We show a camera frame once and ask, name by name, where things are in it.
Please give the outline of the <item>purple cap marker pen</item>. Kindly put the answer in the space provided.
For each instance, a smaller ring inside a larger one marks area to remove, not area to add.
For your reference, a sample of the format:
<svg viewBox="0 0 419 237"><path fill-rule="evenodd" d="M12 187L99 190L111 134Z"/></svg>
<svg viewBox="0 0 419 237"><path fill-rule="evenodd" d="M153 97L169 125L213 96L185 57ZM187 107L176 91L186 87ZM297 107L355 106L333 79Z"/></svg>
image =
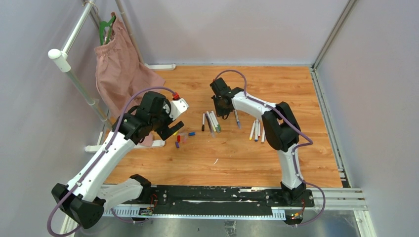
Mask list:
<svg viewBox="0 0 419 237"><path fill-rule="evenodd" d="M238 128L241 129L241 123L240 123L240 120L239 120L238 111L236 109L234 109L233 111L234 111L234 115L235 115L235 119L236 119L236 124L237 124Z"/></svg>

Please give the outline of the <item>black cap marker pen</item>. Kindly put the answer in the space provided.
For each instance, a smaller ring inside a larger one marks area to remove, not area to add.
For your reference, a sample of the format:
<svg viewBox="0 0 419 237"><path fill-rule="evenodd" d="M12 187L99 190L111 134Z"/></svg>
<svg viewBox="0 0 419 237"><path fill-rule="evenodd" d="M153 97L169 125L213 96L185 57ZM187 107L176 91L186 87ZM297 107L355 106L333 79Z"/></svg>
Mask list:
<svg viewBox="0 0 419 237"><path fill-rule="evenodd" d="M205 122L206 121L206 114L203 113L202 114L202 126L201 126L201 131L204 132L205 131Z"/></svg>

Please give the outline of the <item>yellow tip pen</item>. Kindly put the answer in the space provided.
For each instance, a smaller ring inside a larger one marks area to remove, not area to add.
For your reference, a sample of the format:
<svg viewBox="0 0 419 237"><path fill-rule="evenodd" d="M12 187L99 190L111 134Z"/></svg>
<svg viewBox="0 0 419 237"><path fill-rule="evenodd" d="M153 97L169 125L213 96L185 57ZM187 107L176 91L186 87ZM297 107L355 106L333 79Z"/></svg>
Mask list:
<svg viewBox="0 0 419 237"><path fill-rule="evenodd" d="M249 135L249 140L252 140L254 138L255 125L256 125L256 121L254 120L253 123L252 123L251 131L250 131L250 135Z"/></svg>

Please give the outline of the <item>white pen brown cap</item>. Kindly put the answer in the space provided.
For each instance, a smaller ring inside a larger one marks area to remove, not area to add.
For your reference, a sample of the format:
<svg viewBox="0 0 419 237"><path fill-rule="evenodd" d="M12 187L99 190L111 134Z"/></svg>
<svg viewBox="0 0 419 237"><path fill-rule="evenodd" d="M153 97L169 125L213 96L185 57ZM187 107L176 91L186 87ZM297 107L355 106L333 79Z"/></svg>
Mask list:
<svg viewBox="0 0 419 237"><path fill-rule="evenodd" d="M262 129L262 134L261 134L260 140L261 140L262 144L265 143L265 129L264 128Z"/></svg>

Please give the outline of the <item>pink translucent pen cap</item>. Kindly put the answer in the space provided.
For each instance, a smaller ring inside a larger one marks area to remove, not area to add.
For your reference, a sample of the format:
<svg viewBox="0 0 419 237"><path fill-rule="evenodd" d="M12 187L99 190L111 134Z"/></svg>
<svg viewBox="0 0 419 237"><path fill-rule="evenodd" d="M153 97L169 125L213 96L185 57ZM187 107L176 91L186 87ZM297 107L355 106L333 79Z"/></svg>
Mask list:
<svg viewBox="0 0 419 237"><path fill-rule="evenodd" d="M188 133L182 133L182 143L186 143L188 138Z"/></svg>

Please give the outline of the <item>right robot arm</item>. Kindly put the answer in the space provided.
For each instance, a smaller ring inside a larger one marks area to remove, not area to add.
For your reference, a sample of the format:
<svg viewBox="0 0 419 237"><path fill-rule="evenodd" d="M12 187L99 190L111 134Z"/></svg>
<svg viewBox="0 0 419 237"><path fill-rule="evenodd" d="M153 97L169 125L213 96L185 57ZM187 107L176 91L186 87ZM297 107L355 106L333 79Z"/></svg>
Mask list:
<svg viewBox="0 0 419 237"><path fill-rule="evenodd" d="M286 102L270 103L256 98L243 89L231 89L222 78L210 84L217 116L224 117L234 110L245 112L262 122L266 141L277 151L281 171L283 202L295 206L306 190L300 173L296 147L302 134L296 118Z"/></svg>

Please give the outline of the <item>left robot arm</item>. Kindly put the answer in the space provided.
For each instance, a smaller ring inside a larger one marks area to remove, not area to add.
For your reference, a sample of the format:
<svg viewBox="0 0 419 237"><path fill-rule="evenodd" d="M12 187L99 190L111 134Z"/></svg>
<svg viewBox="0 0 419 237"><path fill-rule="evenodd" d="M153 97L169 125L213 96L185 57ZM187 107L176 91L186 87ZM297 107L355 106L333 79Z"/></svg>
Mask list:
<svg viewBox="0 0 419 237"><path fill-rule="evenodd" d="M151 198L151 182L139 174L110 188L102 184L121 159L136 145L142 143L153 131L166 140L184 126L173 122L188 109L186 100L173 94L168 100L164 95L145 92L139 105L126 105L108 138L85 167L67 182L57 183L51 193L61 210L79 227L89 229L96 225L102 215L126 201L147 203Z"/></svg>

